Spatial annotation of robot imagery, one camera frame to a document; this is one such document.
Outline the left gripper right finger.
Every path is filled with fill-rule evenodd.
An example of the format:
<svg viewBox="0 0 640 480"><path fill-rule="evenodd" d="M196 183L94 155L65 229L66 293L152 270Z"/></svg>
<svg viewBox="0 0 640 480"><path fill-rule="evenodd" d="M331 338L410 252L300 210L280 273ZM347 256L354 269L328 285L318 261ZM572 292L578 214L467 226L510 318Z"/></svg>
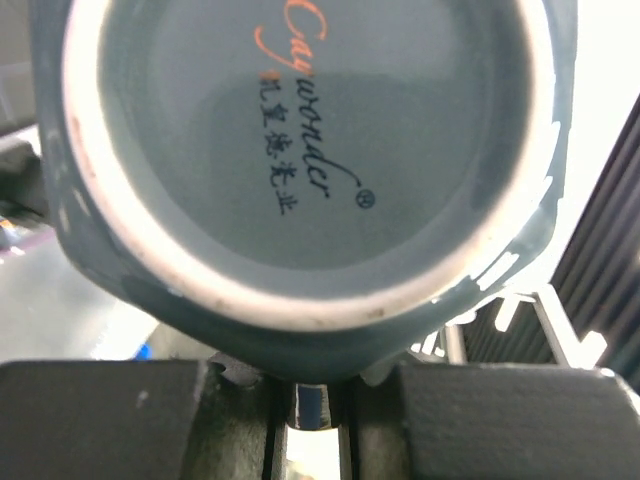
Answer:
<svg viewBox="0 0 640 480"><path fill-rule="evenodd" d="M404 364L344 405L345 479L639 475L639 398L609 370Z"/></svg>

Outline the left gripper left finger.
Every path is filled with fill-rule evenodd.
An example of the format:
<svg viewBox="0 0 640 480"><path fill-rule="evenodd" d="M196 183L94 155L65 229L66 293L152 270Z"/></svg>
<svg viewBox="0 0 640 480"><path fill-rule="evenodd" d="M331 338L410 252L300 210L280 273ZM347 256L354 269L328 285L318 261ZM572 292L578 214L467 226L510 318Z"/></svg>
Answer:
<svg viewBox="0 0 640 480"><path fill-rule="evenodd" d="M5 479L276 479L274 390L231 360L1 368Z"/></svg>

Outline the teal ceramic cup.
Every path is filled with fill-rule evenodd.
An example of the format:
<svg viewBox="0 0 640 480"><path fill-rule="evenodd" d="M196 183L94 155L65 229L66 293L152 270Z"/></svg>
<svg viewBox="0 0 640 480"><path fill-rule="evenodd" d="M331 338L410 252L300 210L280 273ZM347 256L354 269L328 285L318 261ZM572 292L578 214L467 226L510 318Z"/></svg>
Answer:
<svg viewBox="0 0 640 480"><path fill-rule="evenodd" d="M86 278L297 383L524 284L564 193L573 1L33 1Z"/></svg>

